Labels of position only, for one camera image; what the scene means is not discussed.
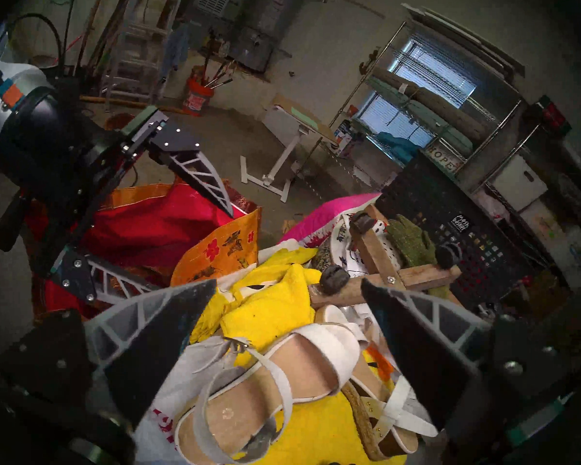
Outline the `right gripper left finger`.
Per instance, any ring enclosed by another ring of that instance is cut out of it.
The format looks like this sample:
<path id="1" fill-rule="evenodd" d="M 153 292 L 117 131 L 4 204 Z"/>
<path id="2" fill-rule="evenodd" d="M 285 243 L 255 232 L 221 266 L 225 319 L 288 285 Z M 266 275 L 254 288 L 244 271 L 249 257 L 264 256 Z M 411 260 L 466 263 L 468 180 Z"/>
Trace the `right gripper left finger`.
<path id="1" fill-rule="evenodd" d="M 216 291 L 215 279 L 155 290 L 87 321 L 87 408 L 137 428 Z"/>

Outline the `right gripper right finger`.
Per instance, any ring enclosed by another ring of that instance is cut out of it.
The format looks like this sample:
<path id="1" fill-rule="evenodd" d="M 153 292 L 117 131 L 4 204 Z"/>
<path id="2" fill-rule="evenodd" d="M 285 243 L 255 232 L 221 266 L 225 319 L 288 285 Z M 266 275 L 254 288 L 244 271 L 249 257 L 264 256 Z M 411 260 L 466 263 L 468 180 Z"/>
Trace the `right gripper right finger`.
<path id="1" fill-rule="evenodd" d="M 360 291 L 398 369 L 439 430 L 471 430 L 488 414 L 482 366 L 491 324 L 464 307 L 426 293 L 376 285 Z"/>

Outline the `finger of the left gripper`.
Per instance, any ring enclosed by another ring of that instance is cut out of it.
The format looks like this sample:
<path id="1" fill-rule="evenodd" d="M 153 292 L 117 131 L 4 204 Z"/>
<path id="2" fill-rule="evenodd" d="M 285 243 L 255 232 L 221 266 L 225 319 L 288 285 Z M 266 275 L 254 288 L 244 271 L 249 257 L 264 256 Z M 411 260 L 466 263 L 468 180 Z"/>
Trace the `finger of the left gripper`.
<path id="1" fill-rule="evenodd" d="M 227 216 L 233 217 L 233 205 L 224 182 L 201 151 L 168 154 L 168 167 L 205 199 Z"/>

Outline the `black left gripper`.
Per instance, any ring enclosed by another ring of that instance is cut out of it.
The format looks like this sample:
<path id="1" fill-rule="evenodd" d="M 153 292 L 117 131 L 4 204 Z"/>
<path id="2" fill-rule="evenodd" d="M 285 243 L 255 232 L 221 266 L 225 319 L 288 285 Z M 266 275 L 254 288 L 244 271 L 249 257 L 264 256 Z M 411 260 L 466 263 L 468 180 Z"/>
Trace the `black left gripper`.
<path id="1" fill-rule="evenodd" d="M 0 218 L 0 250 L 10 251 L 33 200 L 46 208 L 47 225 L 31 268 L 82 301 L 119 304 L 160 287 L 77 249 L 95 214 L 144 152 L 198 192 L 199 144 L 168 116 L 148 106 L 123 129 L 105 130 L 56 91 L 39 86 L 24 95 L 0 81 L 0 105 L 10 112 L 0 130 L 0 173 L 17 187 Z"/>

